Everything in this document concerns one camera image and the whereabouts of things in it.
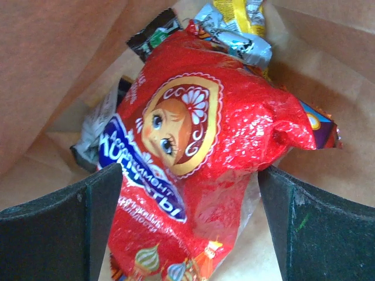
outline cartoon girl face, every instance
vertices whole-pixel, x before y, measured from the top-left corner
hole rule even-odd
[[[193,173],[209,156],[221,109],[217,82],[190,75],[170,79],[144,110],[137,127],[142,143],[177,176]]]
[[[170,98],[144,116],[142,142],[149,152],[170,168],[182,157],[191,130],[192,121],[186,105]]]

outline red foil packaging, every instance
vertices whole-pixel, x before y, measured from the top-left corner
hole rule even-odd
[[[124,174],[115,280],[207,280],[259,198],[251,175],[290,147],[337,143],[329,118],[217,51],[185,31],[168,37],[101,135],[98,168]]]

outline matryoshka doll illustration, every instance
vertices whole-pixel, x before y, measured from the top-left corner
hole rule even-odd
[[[145,148],[175,176],[187,176],[206,161],[220,131],[220,87],[199,76],[171,79],[136,120]]]
[[[202,277],[202,281],[208,280],[213,273],[213,258],[215,257],[216,251],[223,246],[222,243],[217,241],[209,241],[204,252],[200,253],[194,261],[199,267],[199,272]]]
[[[135,264],[132,276],[129,277],[130,281],[143,281],[152,272],[159,269],[159,254],[158,246],[142,249],[135,255]]]

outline paper bag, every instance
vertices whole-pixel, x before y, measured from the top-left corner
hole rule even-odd
[[[137,76],[142,62],[125,42],[174,2],[2,4],[1,209],[87,175],[69,152],[84,114],[122,75]],[[186,24],[206,2],[182,0],[174,8]],[[332,114],[345,144],[343,150],[293,150],[279,167],[375,206],[375,2],[268,0],[264,9],[271,79]],[[105,259],[100,280],[110,275]],[[262,204],[212,277],[250,279],[281,280]]]

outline candy wrapper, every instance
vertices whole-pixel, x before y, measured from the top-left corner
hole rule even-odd
[[[207,280],[259,198],[252,174],[292,146],[336,145],[330,119],[218,51],[169,36],[100,136],[98,168],[124,174],[108,242],[115,280]]]
[[[228,29],[264,37],[262,2],[263,0],[213,0],[214,6],[223,14]]]
[[[189,22],[188,30],[200,39],[224,44],[230,55],[242,59],[245,64],[259,67],[267,75],[266,69],[272,57],[271,45],[257,35],[233,30],[213,5],[206,4]]]
[[[102,102],[86,115],[82,124],[81,138],[70,147],[77,164],[89,173],[96,171],[99,161],[99,136],[115,114],[116,108],[130,89],[131,83],[132,81],[124,76],[118,84],[113,85]]]
[[[271,60],[271,45],[256,35],[240,35],[229,30],[213,28],[207,25],[207,22],[198,20],[190,20],[187,30],[199,39],[223,44],[228,54],[238,57],[245,64],[265,70]]]
[[[127,44],[145,62],[153,49],[177,30],[182,30],[181,24],[174,11],[169,8],[160,13],[145,29],[130,38]]]

